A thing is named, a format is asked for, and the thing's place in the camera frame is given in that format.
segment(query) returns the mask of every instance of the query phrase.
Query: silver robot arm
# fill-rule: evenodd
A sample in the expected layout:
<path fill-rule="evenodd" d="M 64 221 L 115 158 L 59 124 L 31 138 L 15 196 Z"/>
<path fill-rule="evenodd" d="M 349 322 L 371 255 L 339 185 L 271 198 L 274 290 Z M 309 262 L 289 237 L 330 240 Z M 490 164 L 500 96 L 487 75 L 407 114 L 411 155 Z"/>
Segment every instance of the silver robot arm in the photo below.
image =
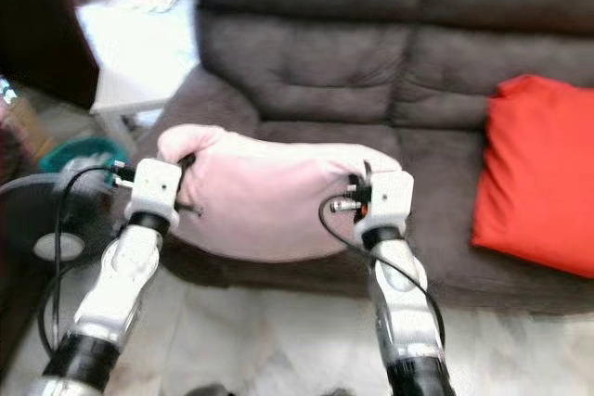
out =
<path fill-rule="evenodd" d="M 336 211 L 357 209 L 355 238 L 374 257 L 385 259 L 427 289 L 427 275 L 404 240 L 413 178 L 404 171 L 371 173 L 350 186 Z M 375 261 L 369 294 L 377 314 L 381 357 L 394 396 L 453 396 L 444 348 L 426 295 L 391 266 Z"/>
<path fill-rule="evenodd" d="M 179 222 L 174 210 L 182 168 L 141 160 L 122 235 L 106 249 L 94 287 L 74 316 L 43 377 L 28 396 L 100 396 L 127 341 L 143 291 L 159 265 L 162 237 Z"/>

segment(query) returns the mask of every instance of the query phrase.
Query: black fan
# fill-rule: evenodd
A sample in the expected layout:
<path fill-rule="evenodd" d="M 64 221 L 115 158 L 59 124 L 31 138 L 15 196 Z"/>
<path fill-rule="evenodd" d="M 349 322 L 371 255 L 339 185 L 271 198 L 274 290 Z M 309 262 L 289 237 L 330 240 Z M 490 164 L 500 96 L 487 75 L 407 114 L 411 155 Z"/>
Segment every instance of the black fan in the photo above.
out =
<path fill-rule="evenodd" d="M 41 173 L 0 187 L 0 249 L 10 263 L 54 260 L 54 228 L 63 173 Z M 102 181 L 84 183 L 68 198 L 62 219 L 64 262 L 96 255 L 110 241 L 110 189 Z"/>

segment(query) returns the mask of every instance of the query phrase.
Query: orange cushion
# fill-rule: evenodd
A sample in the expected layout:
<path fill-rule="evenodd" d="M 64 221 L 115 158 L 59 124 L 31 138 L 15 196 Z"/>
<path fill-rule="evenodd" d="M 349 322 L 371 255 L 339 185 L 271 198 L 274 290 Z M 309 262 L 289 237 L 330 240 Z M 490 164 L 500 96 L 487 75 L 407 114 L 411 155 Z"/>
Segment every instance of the orange cushion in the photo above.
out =
<path fill-rule="evenodd" d="M 538 76 L 499 86 L 472 244 L 594 277 L 594 89 Z"/>

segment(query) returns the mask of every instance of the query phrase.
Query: pink pillow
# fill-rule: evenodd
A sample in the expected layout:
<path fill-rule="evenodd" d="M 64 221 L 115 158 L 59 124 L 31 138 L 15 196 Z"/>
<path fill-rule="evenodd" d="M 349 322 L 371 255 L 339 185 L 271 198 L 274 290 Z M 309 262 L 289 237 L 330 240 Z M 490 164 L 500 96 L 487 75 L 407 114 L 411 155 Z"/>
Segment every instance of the pink pillow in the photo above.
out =
<path fill-rule="evenodd" d="M 341 193 L 348 175 L 400 170 L 398 162 L 369 147 L 347 144 L 280 144 L 251 139 L 216 126 L 185 124 L 159 138 L 161 156 L 177 162 L 194 152 L 179 200 L 202 209 L 182 211 L 177 236 L 213 254 L 258 262 L 322 257 L 343 249 L 317 219 L 319 203 Z M 331 222 L 352 237 L 353 214 Z"/>

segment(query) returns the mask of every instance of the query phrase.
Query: brown couch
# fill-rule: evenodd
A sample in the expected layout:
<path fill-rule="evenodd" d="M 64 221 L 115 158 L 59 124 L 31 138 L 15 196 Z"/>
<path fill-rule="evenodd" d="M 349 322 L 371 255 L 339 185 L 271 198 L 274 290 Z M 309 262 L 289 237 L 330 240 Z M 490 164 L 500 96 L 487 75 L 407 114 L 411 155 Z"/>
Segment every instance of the brown couch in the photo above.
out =
<path fill-rule="evenodd" d="M 487 98 L 537 73 L 594 86 L 592 0 L 197 0 L 201 67 L 146 138 L 182 122 L 281 142 L 346 142 L 415 177 L 409 238 L 443 302 L 594 309 L 594 283 L 469 246 Z M 364 295 L 350 253 L 264 264 L 175 236 L 163 261 L 192 282 Z"/>

